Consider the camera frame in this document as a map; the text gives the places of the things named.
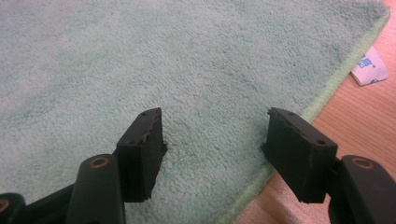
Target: hole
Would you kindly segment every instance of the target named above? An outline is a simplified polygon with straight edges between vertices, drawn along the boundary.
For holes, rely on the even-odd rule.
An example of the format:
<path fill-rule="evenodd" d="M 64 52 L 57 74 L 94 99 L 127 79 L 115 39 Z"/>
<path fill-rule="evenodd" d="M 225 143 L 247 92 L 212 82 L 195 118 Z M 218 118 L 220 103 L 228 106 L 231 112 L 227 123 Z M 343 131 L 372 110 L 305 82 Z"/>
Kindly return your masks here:
<path fill-rule="evenodd" d="M 9 206 L 9 201 L 7 199 L 0 199 L 0 213 L 6 210 Z"/>
<path fill-rule="evenodd" d="M 370 161 L 367 161 L 367 160 L 365 160 L 365 159 L 353 158 L 352 161 L 353 161 L 357 166 L 359 166 L 360 168 L 368 169 L 368 170 L 374 169 L 373 163 L 370 162 Z"/>
<path fill-rule="evenodd" d="M 92 168 L 99 168 L 108 164 L 108 158 L 106 157 L 98 157 L 90 162 L 90 166 Z"/>

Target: wooden table surface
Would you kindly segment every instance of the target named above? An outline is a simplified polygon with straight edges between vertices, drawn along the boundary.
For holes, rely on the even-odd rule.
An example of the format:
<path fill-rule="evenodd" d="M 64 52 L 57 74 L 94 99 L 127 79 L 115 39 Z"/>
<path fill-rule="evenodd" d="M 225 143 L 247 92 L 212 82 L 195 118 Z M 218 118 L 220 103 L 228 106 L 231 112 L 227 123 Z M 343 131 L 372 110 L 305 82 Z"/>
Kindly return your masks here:
<path fill-rule="evenodd" d="M 360 87 L 348 76 L 313 125 L 338 144 L 338 158 L 370 158 L 396 180 L 396 1 L 384 2 L 390 6 L 390 20 L 374 46 L 388 68 L 389 78 Z M 327 197 L 324 204 L 299 203 L 276 173 L 234 224 L 330 223 L 329 200 Z"/>

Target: terry cloth towel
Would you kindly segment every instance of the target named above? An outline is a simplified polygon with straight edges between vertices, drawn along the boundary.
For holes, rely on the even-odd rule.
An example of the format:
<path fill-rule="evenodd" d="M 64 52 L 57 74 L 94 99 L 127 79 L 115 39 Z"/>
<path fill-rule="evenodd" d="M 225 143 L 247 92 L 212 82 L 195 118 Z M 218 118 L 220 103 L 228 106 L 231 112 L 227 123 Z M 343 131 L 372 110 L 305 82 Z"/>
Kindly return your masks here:
<path fill-rule="evenodd" d="M 273 169 L 271 106 L 309 121 L 389 18 L 376 0 L 0 3 L 0 188 L 32 203 L 142 111 L 168 143 L 128 223 L 231 222 Z"/>

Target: black clamp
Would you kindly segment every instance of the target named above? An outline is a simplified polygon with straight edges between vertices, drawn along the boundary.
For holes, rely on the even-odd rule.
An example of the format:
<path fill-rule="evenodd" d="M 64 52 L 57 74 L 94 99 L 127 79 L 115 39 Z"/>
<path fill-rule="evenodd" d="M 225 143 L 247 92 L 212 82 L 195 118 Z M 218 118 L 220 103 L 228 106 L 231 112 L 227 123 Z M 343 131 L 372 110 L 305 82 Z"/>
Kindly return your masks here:
<path fill-rule="evenodd" d="M 360 156 L 338 160 L 338 146 L 298 115 L 279 108 L 262 151 L 300 202 L 323 203 L 331 223 L 396 223 L 396 183 L 377 162 Z"/>
<path fill-rule="evenodd" d="M 151 197 L 167 151 L 160 108 L 141 113 L 113 155 L 85 160 L 76 183 L 29 205 L 17 193 L 0 194 L 0 224 L 123 224 L 124 203 Z"/>

